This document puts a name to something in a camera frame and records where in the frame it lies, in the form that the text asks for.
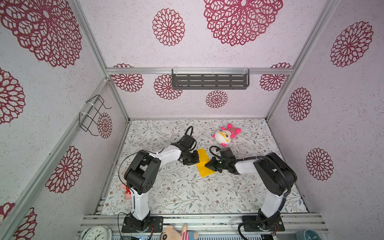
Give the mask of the yellow square paper sheet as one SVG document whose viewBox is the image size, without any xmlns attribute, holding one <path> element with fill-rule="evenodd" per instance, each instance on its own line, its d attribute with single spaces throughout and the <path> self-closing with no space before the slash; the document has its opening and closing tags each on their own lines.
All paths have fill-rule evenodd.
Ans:
<svg viewBox="0 0 384 240">
<path fill-rule="evenodd" d="M 215 171 L 207 168 L 205 164 L 210 162 L 210 158 L 206 152 L 205 149 L 199 149 L 198 150 L 198 155 L 199 155 L 199 162 L 197 163 L 197 168 L 200 173 L 200 176 L 202 178 L 207 177 L 209 175 L 212 175 L 216 173 Z"/>
</svg>

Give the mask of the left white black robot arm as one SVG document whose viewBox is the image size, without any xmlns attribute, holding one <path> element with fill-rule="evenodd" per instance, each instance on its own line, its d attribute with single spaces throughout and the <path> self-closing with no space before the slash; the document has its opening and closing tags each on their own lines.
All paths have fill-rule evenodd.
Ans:
<svg viewBox="0 0 384 240">
<path fill-rule="evenodd" d="M 199 163 L 199 153 L 197 150 L 189 151 L 184 147 L 170 145 L 159 153 L 140 150 L 135 155 L 124 173 L 124 179 L 132 192 L 131 214 L 136 220 L 142 221 L 150 214 L 148 192 L 160 168 L 173 161 L 181 161 L 186 166 L 195 165 Z"/>
</svg>

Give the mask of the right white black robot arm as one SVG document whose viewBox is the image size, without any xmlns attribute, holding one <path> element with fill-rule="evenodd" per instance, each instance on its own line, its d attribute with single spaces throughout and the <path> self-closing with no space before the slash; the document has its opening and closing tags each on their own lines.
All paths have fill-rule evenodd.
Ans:
<svg viewBox="0 0 384 240">
<path fill-rule="evenodd" d="M 296 173 L 276 154 L 254 156 L 244 159 L 214 156 L 198 168 L 202 177 L 227 170 L 231 174 L 259 174 L 267 195 L 259 211 L 263 219 L 278 217 L 282 211 L 288 195 L 297 181 Z"/>
</svg>

